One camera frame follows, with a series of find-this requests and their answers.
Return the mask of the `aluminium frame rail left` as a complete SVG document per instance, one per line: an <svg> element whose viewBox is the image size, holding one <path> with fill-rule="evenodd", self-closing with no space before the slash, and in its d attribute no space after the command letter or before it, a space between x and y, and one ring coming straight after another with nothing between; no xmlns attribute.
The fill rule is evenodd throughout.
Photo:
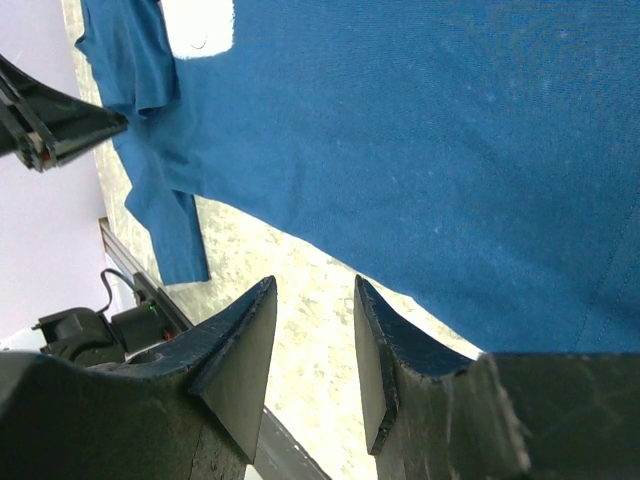
<svg viewBox="0 0 640 480"><path fill-rule="evenodd" d="M132 279L133 275L139 271L136 259L112 232L106 217L100 218L98 225L106 255L122 274Z"/></svg>

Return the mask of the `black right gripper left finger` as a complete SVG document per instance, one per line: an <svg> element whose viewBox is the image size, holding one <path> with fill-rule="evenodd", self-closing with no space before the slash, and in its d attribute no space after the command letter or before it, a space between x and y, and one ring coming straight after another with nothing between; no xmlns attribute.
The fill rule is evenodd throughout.
<svg viewBox="0 0 640 480"><path fill-rule="evenodd" d="M5 479L174 479L186 432L168 380L128 362L80 367L30 351L1 356Z"/></svg>

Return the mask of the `dark blue printed t-shirt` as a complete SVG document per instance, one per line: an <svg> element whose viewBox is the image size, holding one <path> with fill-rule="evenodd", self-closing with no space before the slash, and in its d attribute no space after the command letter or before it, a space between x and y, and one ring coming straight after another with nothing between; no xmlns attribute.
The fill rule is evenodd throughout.
<svg viewBox="0 0 640 480"><path fill-rule="evenodd" d="M125 205L167 285L195 200L414 298L485 351L639 349L635 1L85 1Z"/></svg>

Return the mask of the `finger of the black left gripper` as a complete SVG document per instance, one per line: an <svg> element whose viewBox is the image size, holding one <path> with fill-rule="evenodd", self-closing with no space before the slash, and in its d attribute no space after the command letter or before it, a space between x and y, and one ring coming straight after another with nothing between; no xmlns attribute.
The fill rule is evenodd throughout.
<svg viewBox="0 0 640 480"><path fill-rule="evenodd" d="M63 167L124 132L127 118L55 90L1 59L1 155L29 170Z"/></svg>

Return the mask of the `black base crossbar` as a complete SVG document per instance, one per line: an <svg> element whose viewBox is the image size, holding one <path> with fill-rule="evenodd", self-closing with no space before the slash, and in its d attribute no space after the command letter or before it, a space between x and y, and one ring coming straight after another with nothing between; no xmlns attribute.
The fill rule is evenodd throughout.
<svg viewBox="0 0 640 480"><path fill-rule="evenodd" d="M174 479L324 479L326 473L264 406L277 321L268 276L228 307L134 357L177 393L186 432L166 428L186 467Z"/></svg>

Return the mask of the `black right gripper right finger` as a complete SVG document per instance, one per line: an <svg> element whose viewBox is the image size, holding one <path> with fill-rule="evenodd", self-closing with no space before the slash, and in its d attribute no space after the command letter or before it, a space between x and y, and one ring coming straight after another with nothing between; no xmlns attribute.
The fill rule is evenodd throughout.
<svg viewBox="0 0 640 480"><path fill-rule="evenodd" d="M366 448L381 479L635 479L635 354L470 359L364 278L354 335Z"/></svg>

